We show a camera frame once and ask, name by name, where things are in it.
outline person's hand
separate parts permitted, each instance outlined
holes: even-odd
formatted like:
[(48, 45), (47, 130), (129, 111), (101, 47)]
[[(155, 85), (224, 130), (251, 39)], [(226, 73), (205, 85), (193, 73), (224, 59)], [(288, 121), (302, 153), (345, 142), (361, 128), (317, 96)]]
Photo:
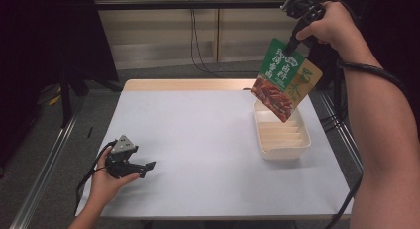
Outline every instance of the person's hand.
[(138, 173), (132, 173), (116, 179), (109, 175), (105, 169), (105, 159), (112, 147), (108, 147), (100, 157), (96, 168), (98, 171), (92, 177), (89, 200), (105, 206), (118, 193), (121, 187), (140, 177)]
[(296, 39), (304, 40), (315, 36), (320, 43), (330, 44), (338, 52), (345, 51), (361, 38), (349, 11), (340, 2), (325, 2), (325, 15), (296, 34)]

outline green food package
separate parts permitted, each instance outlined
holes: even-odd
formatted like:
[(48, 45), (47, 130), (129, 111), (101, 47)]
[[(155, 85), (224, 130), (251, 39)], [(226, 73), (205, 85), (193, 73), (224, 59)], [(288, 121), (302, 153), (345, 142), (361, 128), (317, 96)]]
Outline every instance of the green food package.
[(322, 76), (322, 71), (298, 52), (287, 57), (285, 43), (273, 39), (251, 93), (286, 122)]

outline wire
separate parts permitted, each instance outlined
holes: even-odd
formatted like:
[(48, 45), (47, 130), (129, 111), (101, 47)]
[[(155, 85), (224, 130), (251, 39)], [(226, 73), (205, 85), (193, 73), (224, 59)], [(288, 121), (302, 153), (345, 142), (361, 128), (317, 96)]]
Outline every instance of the wire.
[(361, 72), (370, 73), (379, 77), (382, 77), (401, 90), (401, 92), (405, 95), (405, 97), (408, 99), (408, 91), (404, 85), (404, 83), (399, 80), (396, 76), (392, 75), (390, 72), (384, 70), (383, 68), (363, 64), (363, 63), (353, 63), (353, 62), (343, 62), (342, 60), (337, 60), (337, 67), (339, 68), (345, 68), (349, 70), (356, 70)]
[[(201, 71), (203, 71), (203, 72), (206, 72), (206, 73), (210, 73), (211, 75), (213, 75), (213, 76), (215, 76), (215, 77), (223, 78), (222, 76), (220, 76), (220, 75), (218, 75), (218, 74), (216, 74), (216, 73), (213, 73), (213, 72), (212, 72), (210, 69), (208, 69), (208, 68), (207, 68), (207, 66), (204, 64), (203, 59), (202, 59), (202, 57), (201, 57), (201, 51), (200, 51), (200, 48), (199, 48), (199, 46), (198, 46), (198, 38), (197, 38), (197, 30), (196, 30), (196, 26), (195, 26), (195, 13), (194, 13), (194, 10), (193, 10), (193, 9), (191, 9), (191, 10), (190, 10), (190, 13), (191, 13), (191, 48), (190, 48), (190, 53), (191, 53), (191, 59), (192, 59), (192, 62), (193, 62), (193, 64), (194, 64), (194, 66), (195, 66), (196, 68), (198, 68), (199, 70), (201, 70)], [(198, 50), (198, 56), (200, 57), (201, 64), (203, 65), (203, 67), (204, 67), (205, 69), (200, 68), (200, 67), (197, 65), (197, 63), (195, 62), (195, 60), (194, 60), (194, 55), (193, 55), (193, 53), (192, 53), (192, 43), (194, 42), (194, 37), (195, 37), (195, 44), (196, 44), (196, 47), (197, 47), (197, 50)]]
[[(193, 9), (191, 9), (190, 12), (191, 12), (191, 49), (190, 49), (190, 51), (191, 51), (192, 62), (193, 62), (194, 66), (196, 68), (198, 68), (199, 70), (201, 70), (203, 72), (210, 73), (213, 76), (216, 76), (216, 77), (219, 77), (219, 78), (224, 78), (224, 77), (217, 74), (217, 73), (254, 73), (254, 74), (257, 74), (259, 72), (258, 70), (256, 70), (256, 71), (210, 70), (203, 61), (203, 58), (201, 56), (200, 47), (198, 45), (198, 35), (197, 35), (197, 28), (196, 28), (196, 22), (195, 22), (195, 12), (194, 12)], [(192, 46), (193, 46), (194, 38), (195, 38), (196, 48), (197, 48), (197, 51), (198, 51), (198, 56), (200, 58), (201, 65), (203, 65), (204, 69), (199, 67), (194, 60), (194, 56), (193, 56), (193, 53), (192, 53)]]
[(108, 167), (101, 167), (101, 168), (98, 168), (98, 169), (96, 169), (95, 171), (97, 172), (97, 171), (101, 171), (101, 170), (104, 170), (104, 169), (108, 169), (110, 166), (108, 166)]
[(98, 156), (96, 157), (95, 161), (93, 162), (92, 166), (90, 167), (89, 172), (83, 177), (83, 179), (80, 181), (80, 183), (77, 185), (76, 188), (76, 207), (74, 208), (74, 213), (76, 213), (77, 211), (77, 207), (78, 204), (80, 202), (81, 199), (81, 189), (84, 187), (84, 185), (87, 183), (87, 181), (99, 170), (102, 170), (104, 168), (100, 168), (100, 169), (95, 169), (96, 164), (98, 163), (99, 159), (101, 158), (101, 156), (103, 155), (103, 153), (105, 152), (105, 150), (110, 147), (110, 146), (115, 146), (115, 144), (117, 143), (118, 140), (109, 142), (107, 145), (105, 145), (105, 147), (101, 150), (101, 152), (98, 154)]
[[(341, 106), (342, 112), (336, 113), (331, 116), (321, 118), (319, 121), (322, 123), (322, 127), (324, 128), (324, 132), (327, 133), (334, 128), (340, 126), (344, 123), (344, 121), (347, 119), (349, 111), (348, 111), (348, 102), (347, 102), (347, 94), (344, 94), (344, 103)], [(331, 123), (334, 123), (334, 126), (325, 129), (327, 126), (329, 126)]]
[(334, 227), (334, 225), (340, 220), (340, 218), (343, 216), (344, 211), (346, 210), (347, 206), (349, 205), (352, 198), (355, 196), (356, 192), (358, 191), (359, 187), (361, 186), (363, 175), (359, 177), (356, 184), (353, 186), (352, 190), (349, 191), (349, 194), (347, 194), (346, 199), (343, 202), (342, 207), (340, 208), (339, 212), (333, 216), (333, 219), (331, 222), (325, 227), (325, 229), (331, 229)]

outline wall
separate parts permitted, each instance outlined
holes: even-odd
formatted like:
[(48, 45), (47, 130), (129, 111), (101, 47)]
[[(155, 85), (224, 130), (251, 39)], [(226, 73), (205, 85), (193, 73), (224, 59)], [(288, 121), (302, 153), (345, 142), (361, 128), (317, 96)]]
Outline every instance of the wall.
[[(286, 42), (296, 23), (279, 9), (194, 10), (194, 16), (204, 62), (263, 59), (270, 40)], [(199, 62), (188, 9), (100, 11), (100, 17), (117, 69), (192, 64), (191, 47)]]

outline plastic food tray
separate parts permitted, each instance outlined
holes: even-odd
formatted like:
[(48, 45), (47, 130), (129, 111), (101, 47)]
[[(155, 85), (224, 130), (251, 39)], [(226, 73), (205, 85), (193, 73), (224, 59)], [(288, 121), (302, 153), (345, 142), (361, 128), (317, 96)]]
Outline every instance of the plastic food tray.
[(260, 141), (260, 153), (266, 160), (297, 159), (309, 148), (311, 139), (299, 109), (281, 122), (259, 100), (254, 103), (254, 117)]

